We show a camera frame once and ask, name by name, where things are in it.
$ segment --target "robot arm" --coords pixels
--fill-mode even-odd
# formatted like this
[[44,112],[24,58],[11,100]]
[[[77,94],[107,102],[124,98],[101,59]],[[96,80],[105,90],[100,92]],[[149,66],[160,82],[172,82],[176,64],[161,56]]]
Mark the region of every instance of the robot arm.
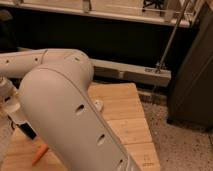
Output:
[[0,75],[23,78],[38,65],[72,56],[86,58],[86,54],[75,49],[42,49],[0,54]]
[[[93,77],[89,59],[80,51],[59,51],[26,52],[28,64],[21,55],[18,68],[0,69],[4,76],[21,77],[37,66],[26,74],[19,89],[27,120],[68,170],[139,171],[87,94]],[[9,65],[15,66],[12,60]]]

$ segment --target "floor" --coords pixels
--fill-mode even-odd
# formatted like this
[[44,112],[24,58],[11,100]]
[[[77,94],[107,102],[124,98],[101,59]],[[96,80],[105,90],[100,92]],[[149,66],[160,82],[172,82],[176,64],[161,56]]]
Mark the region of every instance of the floor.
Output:
[[[166,123],[167,107],[142,102],[162,171],[211,171],[213,151],[209,135],[199,129]],[[12,134],[10,121],[0,117],[0,162]]]

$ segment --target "wooden platform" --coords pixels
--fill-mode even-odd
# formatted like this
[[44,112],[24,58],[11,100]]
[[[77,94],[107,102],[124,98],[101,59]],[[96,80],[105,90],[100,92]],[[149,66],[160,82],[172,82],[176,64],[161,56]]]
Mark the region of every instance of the wooden platform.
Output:
[[[92,99],[103,100],[103,117],[141,170],[159,171],[159,160],[135,85],[93,85],[89,94]],[[31,166],[33,156],[42,143],[40,138],[29,140],[16,129],[2,171],[66,170],[51,150],[35,167]]]

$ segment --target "black panel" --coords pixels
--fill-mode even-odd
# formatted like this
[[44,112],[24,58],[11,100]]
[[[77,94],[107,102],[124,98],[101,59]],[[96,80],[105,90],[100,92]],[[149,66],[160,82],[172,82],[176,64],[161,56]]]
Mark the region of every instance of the black panel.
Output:
[[213,13],[206,5],[200,31],[173,80],[169,118],[213,126]]

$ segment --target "orange object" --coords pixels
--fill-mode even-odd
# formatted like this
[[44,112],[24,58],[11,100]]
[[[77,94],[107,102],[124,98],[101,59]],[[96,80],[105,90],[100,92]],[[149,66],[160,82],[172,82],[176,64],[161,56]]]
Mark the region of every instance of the orange object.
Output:
[[48,149],[49,147],[47,146],[47,144],[42,144],[39,147],[33,159],[32,166],[36,165],[39,162],[39,160],[44,156],[44,154],[48,151]]

